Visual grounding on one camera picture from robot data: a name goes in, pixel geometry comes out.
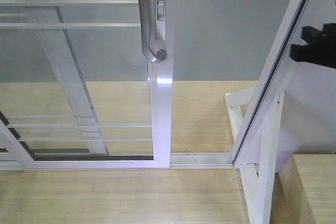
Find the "black robot gripper part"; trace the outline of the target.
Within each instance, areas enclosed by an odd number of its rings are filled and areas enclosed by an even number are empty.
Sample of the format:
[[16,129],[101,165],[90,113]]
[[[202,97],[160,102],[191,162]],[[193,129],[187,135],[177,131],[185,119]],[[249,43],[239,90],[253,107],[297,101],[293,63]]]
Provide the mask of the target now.
[[307,44],[291,45],[292,60],[335,68],[335,23],[324,24],[322,30],[304,26],[301,38]]

